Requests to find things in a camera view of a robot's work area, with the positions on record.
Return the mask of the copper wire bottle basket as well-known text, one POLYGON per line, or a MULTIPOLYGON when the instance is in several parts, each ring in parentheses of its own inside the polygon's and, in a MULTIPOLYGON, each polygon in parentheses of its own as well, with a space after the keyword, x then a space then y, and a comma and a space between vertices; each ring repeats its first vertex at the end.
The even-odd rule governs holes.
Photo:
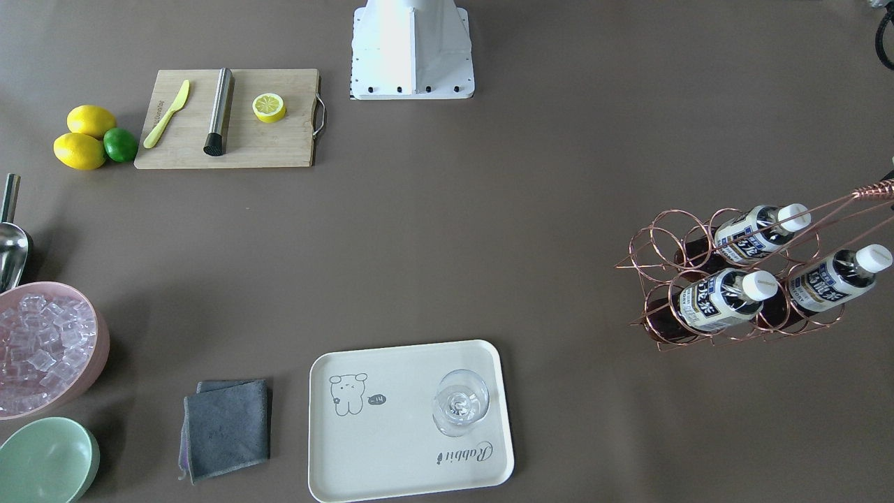
POLYGON ((827 227, 892 205, 892 178, 817 207, 762 204, 709 219, 658 214, 617 264, 644 293, 638 318, 661 348, 782 340, 830 327, 892 270, 892 249, 863 236, 825 248, 827 227))

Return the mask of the tea bottle front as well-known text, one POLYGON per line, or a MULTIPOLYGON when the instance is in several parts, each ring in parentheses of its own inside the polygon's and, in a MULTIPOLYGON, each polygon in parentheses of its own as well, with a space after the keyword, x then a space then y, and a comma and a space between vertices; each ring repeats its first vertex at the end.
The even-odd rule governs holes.
POLYGON ((690 344, 755 319, 778 290, 769 272, 726 268, 651 300, 644 325, 659 343, 690 344))

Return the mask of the tea bottle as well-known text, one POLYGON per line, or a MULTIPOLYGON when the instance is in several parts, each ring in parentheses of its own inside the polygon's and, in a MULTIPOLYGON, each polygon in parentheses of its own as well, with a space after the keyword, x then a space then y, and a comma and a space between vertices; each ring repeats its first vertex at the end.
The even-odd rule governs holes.
POLYGON ((878 243, 840 249, 782 281, 778 293, 764 300, 756 324, 761 328, 788 328, 845 305, 873 289, 876 274, 891 265, 891 251, 878 243))
POLYGON ((769 272, 726 268, 651 300, 644 325, 659 343, 690 344, 755 319, 778 290, 769 272))
POLYGON ((674 264, 707 274, 753 266, 785 248, 812 220, 803 204, 757 205, 710 226, 702 238, 684 243, 674 255, 674 264))

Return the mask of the tea bottle back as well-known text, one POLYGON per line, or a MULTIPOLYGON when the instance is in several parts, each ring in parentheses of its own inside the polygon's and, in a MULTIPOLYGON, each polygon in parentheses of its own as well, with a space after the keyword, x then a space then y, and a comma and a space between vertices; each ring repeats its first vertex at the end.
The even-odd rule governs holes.
POLYGON ((702 238, 684 243, 674 255, 674 264, 707 274, 753 266, 785 248, 812 220, 803 204, 757 205, 710 226, 702 238))

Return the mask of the tea bottle middle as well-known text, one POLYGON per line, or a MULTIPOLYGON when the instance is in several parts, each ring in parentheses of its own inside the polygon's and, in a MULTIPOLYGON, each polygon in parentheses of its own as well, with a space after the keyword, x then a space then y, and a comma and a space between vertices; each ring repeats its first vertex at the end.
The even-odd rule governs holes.
POLYGON ((891 265, 891 251, 878 243, 840 249, 782 281, 778 293, 764 300, 756 324, 761 328, 788 328, 845 305, 873 289, 876 274, 891 265))

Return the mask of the clear wine glass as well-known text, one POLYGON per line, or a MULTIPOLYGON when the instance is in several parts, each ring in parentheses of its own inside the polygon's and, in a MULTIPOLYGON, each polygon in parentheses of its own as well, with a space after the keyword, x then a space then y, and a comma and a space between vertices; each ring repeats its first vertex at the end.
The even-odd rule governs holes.
POLYGON ((447 437, 461 437, 483 420, 490 408, 490 389, 477 372, 451 370, 439 382, 432 401, 434 425, 447 437))

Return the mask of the wooden cutting board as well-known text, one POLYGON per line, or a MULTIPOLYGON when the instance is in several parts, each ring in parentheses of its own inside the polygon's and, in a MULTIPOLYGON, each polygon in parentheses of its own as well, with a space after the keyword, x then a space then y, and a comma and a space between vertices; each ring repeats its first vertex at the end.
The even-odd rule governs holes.
POLYGON ((227 169, 227 168, 310 168, 315 161, 318 118, 325 118, 325 106, 317 99, 321 74, 304 69, 236 69, 226 120, 223 122, 224 149, 221 156, 204 153, 217 104, 218 69, 160 70, 156 74, 145 123, 147 134, 159 123, 185 80, 189 95, 182 110, 170 118, 156 146, 138 150, 134 165, 143 170, 227 169), (284 100, 284 118, 263 123, 251 105, 256 96, 272 92, 284 100))

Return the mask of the half lemon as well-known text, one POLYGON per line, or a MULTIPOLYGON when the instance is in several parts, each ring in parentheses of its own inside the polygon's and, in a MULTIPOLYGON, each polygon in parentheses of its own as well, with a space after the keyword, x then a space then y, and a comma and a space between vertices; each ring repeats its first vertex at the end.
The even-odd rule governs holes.
POLYGON ((266 92, 256 96, 251 103, 256 119, 262 123, 277 123, 286 115, 284 99, 277 93, 266 92))

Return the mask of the steel muddler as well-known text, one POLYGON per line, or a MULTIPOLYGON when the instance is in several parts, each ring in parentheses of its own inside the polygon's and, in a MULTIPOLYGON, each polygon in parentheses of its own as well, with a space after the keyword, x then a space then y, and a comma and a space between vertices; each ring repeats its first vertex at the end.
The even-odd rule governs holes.
POLYGON ((210 127, 205 136, 203 152, 208 156, 223 156, 226 153, 228 121, 233 95, 233 72, 230 68, 221 68, 215 88, 210 127))

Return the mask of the grey folded cloth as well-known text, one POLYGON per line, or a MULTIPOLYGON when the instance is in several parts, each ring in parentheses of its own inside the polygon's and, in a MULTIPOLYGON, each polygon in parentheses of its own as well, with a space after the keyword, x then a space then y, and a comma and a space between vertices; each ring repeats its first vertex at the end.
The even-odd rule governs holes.
POLYGON ((272 394, 264 379, 201 380, 183 398, 178 465, 191 484, 270 458, 272 394))

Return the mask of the yellow plastic knife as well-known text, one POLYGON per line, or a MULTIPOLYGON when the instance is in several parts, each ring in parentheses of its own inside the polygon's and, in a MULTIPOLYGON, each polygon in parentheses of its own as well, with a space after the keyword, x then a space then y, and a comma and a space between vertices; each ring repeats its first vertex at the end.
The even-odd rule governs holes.
POLYGON ((160 137, 163 136, 163 133, 165 133, 165 130, 170 123, 170 119, 173 118, 173 115, 175 115, 176 112, 181 111, 182 108, 185 107, 190 91, 191 82, 189 82, 189 80, 183 80, 182 85, 181 87, 179 87, 177 95, 175 96, 175 99, 170 102, 169 108, 166 109, 156 125, 154 125, 154 127, 147 134, 146 139, 144 139, 142 144, 144 149, 152 149, 154 146, 156 146, 157 143, 159 143, 160 137))

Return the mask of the green lime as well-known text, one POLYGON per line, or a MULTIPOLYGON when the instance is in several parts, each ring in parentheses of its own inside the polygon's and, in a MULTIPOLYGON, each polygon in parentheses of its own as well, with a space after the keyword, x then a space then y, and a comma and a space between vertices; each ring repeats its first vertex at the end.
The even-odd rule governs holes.
POLYGON ((105 155, 116 163, 130 163, 136 159, 140 141, 123 128, 111 128, 103 134, 105 155))

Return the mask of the yellow lemon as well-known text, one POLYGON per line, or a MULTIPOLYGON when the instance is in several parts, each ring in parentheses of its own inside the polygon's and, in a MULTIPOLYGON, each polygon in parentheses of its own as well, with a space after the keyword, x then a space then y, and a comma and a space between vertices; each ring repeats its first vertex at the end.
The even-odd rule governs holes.
POLYGON ((95 170, 106 163, 103 143, 83 133, 65 133, 53 143, 55 157, 76 170, 95 170))
POLYGON ((116 117, 108 109, 92 104, 71 109, 65 122, 71 133, 81 133, 99 140, 117 127, 116 117))

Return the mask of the metal ice scoop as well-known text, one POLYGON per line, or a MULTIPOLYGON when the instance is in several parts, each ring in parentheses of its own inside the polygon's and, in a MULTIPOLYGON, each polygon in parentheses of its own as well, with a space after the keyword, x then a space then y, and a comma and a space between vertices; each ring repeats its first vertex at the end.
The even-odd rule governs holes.
POLYGON ((18 201, 20 176, 8 174, 4 182, 1 207, 1 292, 20 284, 31 251, 31 236, 13 223, 18 201))

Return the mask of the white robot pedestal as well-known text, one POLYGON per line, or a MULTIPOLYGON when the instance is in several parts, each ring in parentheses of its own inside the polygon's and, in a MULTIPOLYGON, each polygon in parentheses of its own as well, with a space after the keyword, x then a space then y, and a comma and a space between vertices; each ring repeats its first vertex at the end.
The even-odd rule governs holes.
POLYGON ((353 12, 354 100, 470 99, 469 13, 453 1, 368 1, 353 12))

